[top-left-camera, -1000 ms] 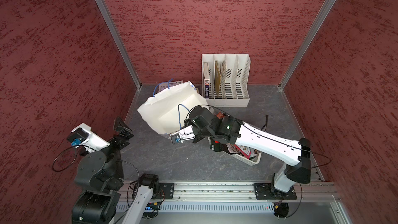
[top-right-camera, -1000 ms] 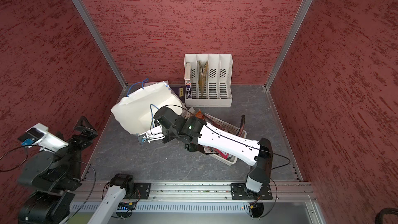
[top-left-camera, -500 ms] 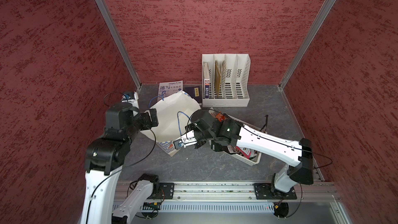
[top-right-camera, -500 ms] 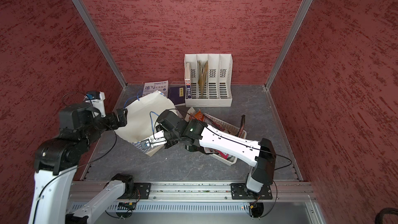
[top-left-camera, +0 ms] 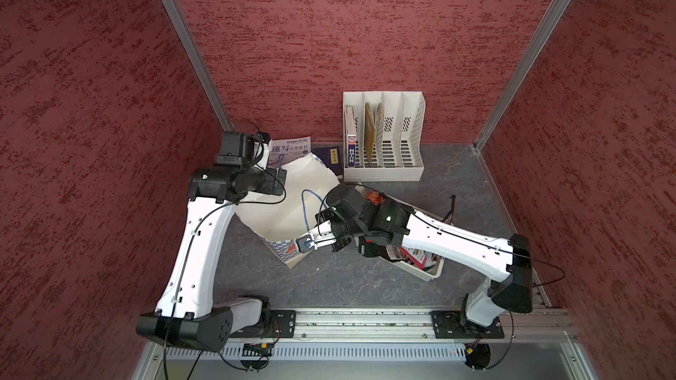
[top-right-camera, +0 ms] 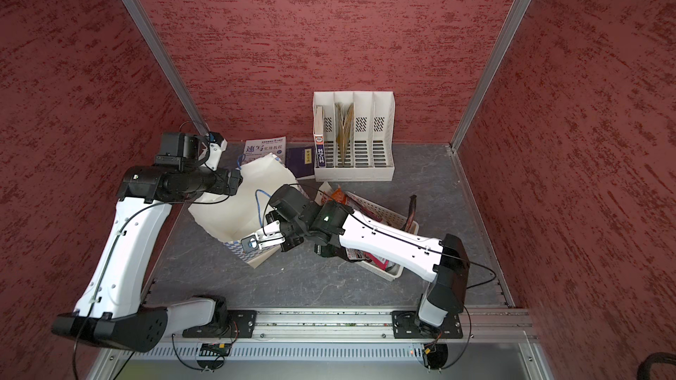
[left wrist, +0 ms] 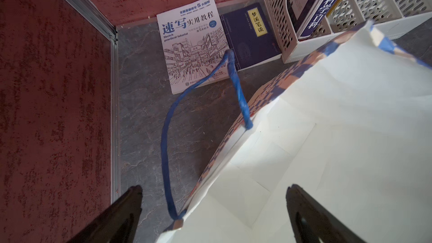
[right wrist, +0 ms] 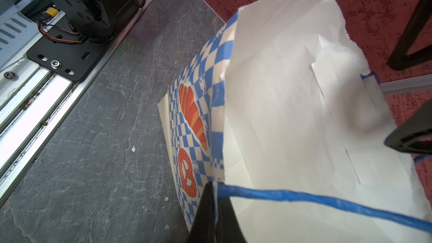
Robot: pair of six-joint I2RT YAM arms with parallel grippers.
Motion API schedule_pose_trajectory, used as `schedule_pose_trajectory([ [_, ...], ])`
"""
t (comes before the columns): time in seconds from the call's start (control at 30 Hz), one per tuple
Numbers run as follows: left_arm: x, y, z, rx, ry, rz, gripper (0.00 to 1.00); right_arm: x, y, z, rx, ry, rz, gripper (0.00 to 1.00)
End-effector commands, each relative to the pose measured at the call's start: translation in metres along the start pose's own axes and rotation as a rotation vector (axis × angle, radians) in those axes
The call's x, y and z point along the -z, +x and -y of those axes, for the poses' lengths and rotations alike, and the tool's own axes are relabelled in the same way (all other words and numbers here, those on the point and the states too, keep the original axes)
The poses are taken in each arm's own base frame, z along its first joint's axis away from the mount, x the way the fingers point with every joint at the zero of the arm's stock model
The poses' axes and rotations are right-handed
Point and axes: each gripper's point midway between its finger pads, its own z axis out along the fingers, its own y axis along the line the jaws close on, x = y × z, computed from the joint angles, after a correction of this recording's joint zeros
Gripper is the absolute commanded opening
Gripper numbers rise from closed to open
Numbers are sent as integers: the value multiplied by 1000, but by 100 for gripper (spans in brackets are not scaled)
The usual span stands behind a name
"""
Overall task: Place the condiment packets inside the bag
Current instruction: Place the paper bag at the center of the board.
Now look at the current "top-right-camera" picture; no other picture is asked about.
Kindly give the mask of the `blue checkered paper bag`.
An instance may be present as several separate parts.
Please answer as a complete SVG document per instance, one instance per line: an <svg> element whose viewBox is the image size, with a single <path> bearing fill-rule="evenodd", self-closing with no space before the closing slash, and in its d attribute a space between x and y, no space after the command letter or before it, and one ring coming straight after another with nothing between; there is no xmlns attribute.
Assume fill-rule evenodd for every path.
<svg viewBox="0 0 676 380"><path fill-rule="evenodd" d="M280 186L294 184L296 178L271 154L242 165L241 175L243 182L236 195L226 199L223 195L205 193L188 211L211 237L225 244L250 267L257 268L279 247L246 254L239 241L261 228L262 212L271 211L269 197Z"/></svg>

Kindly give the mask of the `green black condiment packet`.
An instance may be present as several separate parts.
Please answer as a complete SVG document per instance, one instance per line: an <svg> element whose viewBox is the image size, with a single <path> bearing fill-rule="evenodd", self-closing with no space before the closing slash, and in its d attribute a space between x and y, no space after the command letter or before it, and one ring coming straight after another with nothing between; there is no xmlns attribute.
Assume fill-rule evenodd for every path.
<svg viewBox="0 0 676 380"><path fill-rule="evenodd" d="M417 212L417 196L416 195L411 195L409 197L409 204L408 204L408 216L406 223L403 227L403 230L405 232L410 232L414 222L415 222L415 213Z"/></svg>

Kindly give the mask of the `orange condiment packet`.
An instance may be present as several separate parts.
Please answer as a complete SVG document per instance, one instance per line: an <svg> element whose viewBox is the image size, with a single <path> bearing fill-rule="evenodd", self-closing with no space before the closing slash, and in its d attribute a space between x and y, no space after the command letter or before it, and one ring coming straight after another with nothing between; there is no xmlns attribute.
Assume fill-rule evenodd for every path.
<svg viewBox="0 0 676 380"><path fill-rule="evenodd" d="M341 188L337 188L336 190L334 190L334 192L331 194L331 198L334 201L339 202L343 205L348 204L348 198L349 197L348 197L348 195L346 195L346 193L343 192L343 190Z"/></svg>

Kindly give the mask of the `pink edged condiment packet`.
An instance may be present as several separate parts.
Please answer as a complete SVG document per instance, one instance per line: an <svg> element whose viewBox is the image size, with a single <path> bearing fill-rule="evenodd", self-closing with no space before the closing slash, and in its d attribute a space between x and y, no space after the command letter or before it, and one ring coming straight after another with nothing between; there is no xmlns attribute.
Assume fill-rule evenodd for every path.
<svg viewBox="0 0 676 380"><path fill-rule="evenodd" d="M362 203L355 201L351 196L347 198L347 203L353 209L358 209L365 216L368 216L369 218L377 222L383 223L383 218L379 214L375 213L370 209L367 209L367 207L364 207ZM377 267L381 271L387 271L394 266L394 263L392 263L391 261L375 256L371 253L364 253L364 256L371 265Z"/></svg>

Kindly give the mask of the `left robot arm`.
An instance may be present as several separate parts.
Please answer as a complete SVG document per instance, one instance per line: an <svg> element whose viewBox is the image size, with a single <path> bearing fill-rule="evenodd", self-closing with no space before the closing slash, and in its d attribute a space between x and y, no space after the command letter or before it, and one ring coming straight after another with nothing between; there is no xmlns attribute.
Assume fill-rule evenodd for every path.
<svg viewBox="0 0 676 380"><path fill-rule="evenodd" d="M236 195L240 171L218 165L226 147L216 132L165 133L152 165L128 169L98 266L74 309L56 317L52 334L75 344L145 353L190 328L211 327L219 334L229 329L223 298L151 308L142 297L152 251L172 208L202 194L216 195L218 202Z"/></svg>

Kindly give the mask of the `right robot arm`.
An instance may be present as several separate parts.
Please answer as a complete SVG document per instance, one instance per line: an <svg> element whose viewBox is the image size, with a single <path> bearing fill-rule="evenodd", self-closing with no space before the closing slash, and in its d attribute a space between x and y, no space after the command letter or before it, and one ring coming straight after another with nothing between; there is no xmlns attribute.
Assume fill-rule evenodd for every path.
<svg viewBox="0 0 676 380"><path fill-rule="evenodd" d="M320 205L293 184L278 188L265 209L269 221L255 232L256 249L311 241L382 257L427 281L417 310L421 323L441 327L448 316L463 313L470 261L459 237L435 239L397 230L332 198Z"/></svg>

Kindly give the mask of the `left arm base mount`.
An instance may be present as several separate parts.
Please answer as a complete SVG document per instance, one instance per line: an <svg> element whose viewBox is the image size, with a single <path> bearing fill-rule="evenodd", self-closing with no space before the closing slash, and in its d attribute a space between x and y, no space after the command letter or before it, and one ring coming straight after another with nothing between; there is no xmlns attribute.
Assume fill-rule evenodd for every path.
<svg viewBox="0 0 676 380"><path fill-rule="evenodd" d="M251 310L228 311L224 324L212 322L202 327L191 327L181 333L186 339L251 339L258 313Z"/></svg>

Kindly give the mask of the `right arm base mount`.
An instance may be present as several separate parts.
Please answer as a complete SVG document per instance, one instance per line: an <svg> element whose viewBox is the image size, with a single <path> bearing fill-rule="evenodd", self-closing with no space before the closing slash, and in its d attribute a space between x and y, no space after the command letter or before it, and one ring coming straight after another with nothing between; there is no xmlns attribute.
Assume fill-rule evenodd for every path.
<svg viewBox="0 0 676 380"><path fill-rule="evenodd" d="M395 339L462 339L463 331L458 315L447 315L440 327L433 327L417 318L414 311L392 311L392 329Z"/></svg>

